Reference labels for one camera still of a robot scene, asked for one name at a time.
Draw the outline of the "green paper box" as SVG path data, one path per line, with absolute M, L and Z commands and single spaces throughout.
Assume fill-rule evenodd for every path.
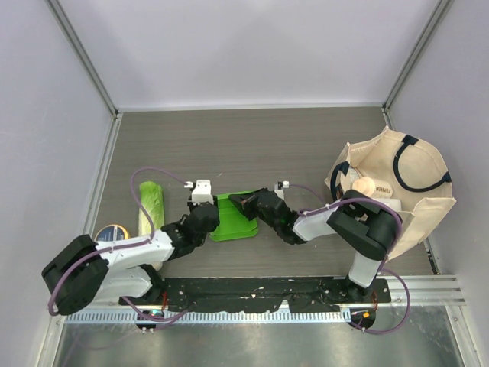
M 229 199 L 230 193 L 219 194 L 217 204 L 220 224 L 209 234 L 214 242 L 224 242 L 236 239 L 246 239 L 258 234 L 257 220 L 248 220 L 233 205 Z

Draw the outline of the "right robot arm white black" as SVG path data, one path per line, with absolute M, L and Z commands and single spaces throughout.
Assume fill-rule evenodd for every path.
M 345 293 L 355 302 L 372 294 L 372 283 L 402 232 L 400 214 L 356 190 L 320 209 L 302 212 L 290 209 L 277 193 L 265 188 L 228 198 L 241 215 L 260 219 L 290 245 L 338 234 L 355 250 L 345 279 Z

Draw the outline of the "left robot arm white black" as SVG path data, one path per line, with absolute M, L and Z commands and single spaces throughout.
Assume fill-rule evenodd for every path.
M 201 203 L 150 235 L 114 242 L 76 237 L 41 272 L 50 291 L 49 314 L 66 316 L 86 307 L 108 274 L 188 255 L 218 226 L 218 207 Z

